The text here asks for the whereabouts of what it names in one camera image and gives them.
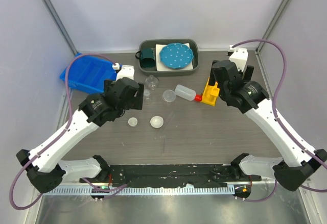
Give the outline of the yellow test tube rack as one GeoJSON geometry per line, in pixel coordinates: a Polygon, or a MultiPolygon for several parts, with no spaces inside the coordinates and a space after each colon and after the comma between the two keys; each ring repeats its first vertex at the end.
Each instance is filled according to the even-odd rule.
{"type": "Polygon", "coordinates": [[[220,89],[218,88],[218,83],[215,82],[214,86],[209,85],[209,80],[206,82],[206,86],[204,88],[203,94],[202,94],[202,100],[201,103],[215,106],[216,100],[219,96],[220,89]]]}

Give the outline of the clear glass test tube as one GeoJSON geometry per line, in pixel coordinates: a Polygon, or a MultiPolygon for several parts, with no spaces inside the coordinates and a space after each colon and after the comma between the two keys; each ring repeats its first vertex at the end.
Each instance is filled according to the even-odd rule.
{"type": "Polygon", "coordinates": [[[159,131],[157,132],[156,136],[154,137],[155,140],[164,139],[166,137],[167,129],[174,117],[175,113],[173,111],[170,112],[168,117],[163,121],[163,125],[159,128],[159,131]]]}

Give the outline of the blue plastic divided bin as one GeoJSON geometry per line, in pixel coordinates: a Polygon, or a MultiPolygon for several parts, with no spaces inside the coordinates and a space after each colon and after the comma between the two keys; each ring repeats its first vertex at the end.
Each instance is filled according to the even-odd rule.
{"type": "Polygon", "coordinates": [[[77,53],[69,68],[68,87],[88,94],[103,93],[104,82],[115,81],[121,68],[104,55],[77,53]]]}

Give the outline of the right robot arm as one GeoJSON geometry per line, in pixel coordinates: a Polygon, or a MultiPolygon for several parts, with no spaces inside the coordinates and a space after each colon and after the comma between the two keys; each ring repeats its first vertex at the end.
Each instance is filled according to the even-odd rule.
{"type": "Polygon", "coordinates": [[[269,94],[258,82],[251,80],[253,69],[249,66],[245,72],[247,78],[243,79],[234,62],[213,61],[208,83],[217,83],[220,99],[255,122],[281,156],[264,158],[241,154],[232,161],[231,176],[238,181],[248,175],[272,178],[285,189],[295,191],[321,166],[319,160],[326,161],[326,151],[310,146],[281,115],[273,114],[269,94]],[[288,132],[278,120],[284,121],[288,132]]]}

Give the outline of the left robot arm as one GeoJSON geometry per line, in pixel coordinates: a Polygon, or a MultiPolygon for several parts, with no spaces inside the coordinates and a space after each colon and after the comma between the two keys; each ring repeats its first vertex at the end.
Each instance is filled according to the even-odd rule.
{"type": "Polygon", "coordinates": [[[32,150],[20,150],[17,159],[26,168],[30,183],[47,193],[62,182],[86,178],[108,181],[110,167],[99,155],[86,160],[64,161],[63,157],[84,137],[106,122],[113,122],[125,111],[143,108],[144,84],[130,78],[105,80],[104,92],[94,93],[81,102],[68,122],[50,138],[32,150]]]}

